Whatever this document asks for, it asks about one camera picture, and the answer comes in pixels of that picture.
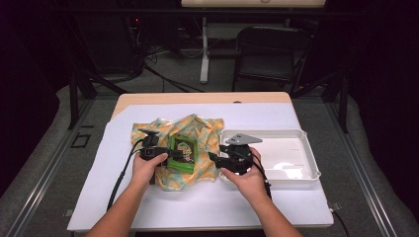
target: white plastic container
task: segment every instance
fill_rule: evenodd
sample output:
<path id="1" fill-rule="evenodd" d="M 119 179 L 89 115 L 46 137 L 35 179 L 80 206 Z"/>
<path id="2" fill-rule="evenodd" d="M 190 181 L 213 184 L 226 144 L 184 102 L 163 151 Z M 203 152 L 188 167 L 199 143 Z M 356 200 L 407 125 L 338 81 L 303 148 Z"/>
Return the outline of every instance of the white plastic container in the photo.
<path id="1" fill-rule="evenodd" d="M 262 155 L 265 174 L 272 185 L 304 184 L 318 180 L 321 173 L 308 143 L 307 133 L 302 130 L 224 130 L 221 144 L 237 133 L 261 138 L 261 143 L 249 144 Z"/>

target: chair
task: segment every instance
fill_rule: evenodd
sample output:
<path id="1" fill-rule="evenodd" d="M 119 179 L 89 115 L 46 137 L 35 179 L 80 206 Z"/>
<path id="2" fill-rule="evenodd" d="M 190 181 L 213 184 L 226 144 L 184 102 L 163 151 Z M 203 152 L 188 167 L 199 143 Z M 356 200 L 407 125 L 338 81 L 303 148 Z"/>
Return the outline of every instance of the chair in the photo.
<path id="1" fill-rule="evenodd" d="M 231 91 L 238 79 L 291 84 L 290 96 L 298 84 L 311 36 L 293 28 L 249 27 L 237 36 Z"/>

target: floor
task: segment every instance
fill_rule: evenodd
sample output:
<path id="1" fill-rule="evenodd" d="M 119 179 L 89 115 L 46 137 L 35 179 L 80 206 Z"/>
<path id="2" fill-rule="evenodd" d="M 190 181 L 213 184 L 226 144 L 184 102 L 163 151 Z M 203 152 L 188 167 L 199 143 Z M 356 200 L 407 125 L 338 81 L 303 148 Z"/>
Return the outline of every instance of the floor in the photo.
<path id="1" fill-rule="evenodd" d="M 156 54 L 157 62 L 147 62 L 159 73 L 206 92 L 230 90 L 233 60 L 214 57 L 209 65 L 209 82 L 199 82 L 201 58 L 172 52 Z M 94 84 L 99 96 L 85 100 L 80 96 L 80 121 L 73 130 L 69 125 L 69 93 L 57 93 L 61 104 L 56 118 L 33 155 L 9 190 L 0 199 L 0 236 L 70 236 L 66 230 L 71 210 L 77 202 L 85 177 L 95 158 L 107 121 L 118 95 Z M 118 83 L 137 93 L 180 91 L 155 75 L 144 71 L 134 80 Z M 239 82 L 239 91 L 279 91 L 278 85 Z M 304 98 L 293 100 L 298 119 L 307 131 L 310 145 L 322 172 L 321 182 L 330 202 L 339 202 L 341 215 L 351 236 L 419 236 L 419 227 L 408 208 L 397 198 L 369 152 L 368 141 L 358 116 L 358 107 L 350 99 L 349 133 L 343 133 L 336 121 L 336 106 L 323 104 L 322 88 Z M 89 134 L 85 148 L 74 148 L 75 138 Z M 304 236 L 346 236 L 336 219 L 328 228 L 301 228 Z M 141 236 L 186 236 L 186 233 L 141 233 Z M 215 236 L 214 232 L 191 232 L 191 236 Z M 260 231 L 217 232 L 216 236 L 263 235 Z"/>

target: yellow patterned cloth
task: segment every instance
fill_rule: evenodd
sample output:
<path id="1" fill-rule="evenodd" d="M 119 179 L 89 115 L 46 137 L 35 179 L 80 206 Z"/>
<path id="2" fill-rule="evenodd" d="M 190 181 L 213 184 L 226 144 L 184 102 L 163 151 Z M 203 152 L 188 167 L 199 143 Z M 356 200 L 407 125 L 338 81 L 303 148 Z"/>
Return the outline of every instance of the yellow patterned cloth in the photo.
<path id="1" fill-rule="evenodd" d="M 194 173 L 188 174 L 174 168 L 159 167 L 156 169 L 156 184 L 164 191 L 180 191 L 183 188 L 201 180 L 215 180 L 216 167 L 210 160 L 208 152 L 219 151 L 219 134 L 224 128 L 222 118 L 203 118 L 197 115 L 189 115 L 179 120 L 167 120 L 158 118 L 152 123 L 135 123 L 132 127 L 131 142 L 134 145 L 139 139 L 145 137 L 145 133 L 139 128 L 158 130 L 160 138 L 157 146 L 170 147 L 170 137 L 183 135 L 198 142 L 198 159 L 195 162 Z"/>

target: white table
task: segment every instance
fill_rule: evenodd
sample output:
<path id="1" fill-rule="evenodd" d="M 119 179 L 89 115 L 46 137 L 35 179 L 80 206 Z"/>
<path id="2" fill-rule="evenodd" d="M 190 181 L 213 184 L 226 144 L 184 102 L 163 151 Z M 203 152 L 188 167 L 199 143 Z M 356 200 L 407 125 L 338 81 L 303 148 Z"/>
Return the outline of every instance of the white table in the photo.
<path id="1" fill-rule="evenodd" d="M 300 129 L 286 93 L 122 95 L 113 119 L 106 127 L 68 230 L 87 231 L 105 214 L 109 196 L 131 149 L 133 123 L 152 122 L 157 118 L 181 119 L 190 114 L 222 118 L 225 129 Z M 131 177 L 130 166 L 117 197 Z M 301 185 L 278 185 L 272 190 L 272 196 L 275 205 L 294 226 L 333 224 L 319 180 Z M 240 192 L 218 178 L 215 182 L 198 182 L 181 192 L 164 192 L 159 187 L 150 187 L 131 228 L 220 230 L 261 228 L 261 225 Z"/>
<path id="2" fill-rule="evenodd" d="M 323 8 L 325 0 L 182 0 L 182 7 L 186 8 Z M 206 84 L 209 80 L 208 73 L 210 59 L 208 52 L 209 35 L 217 39 L 233 39 L 245 26 L 243 24 L 220 24 L 212 26 L 212 34 L 208 32 L 210 26 L 207 18 L 203 18 L 203 64 L 201 67 L 200 82 Z"/>

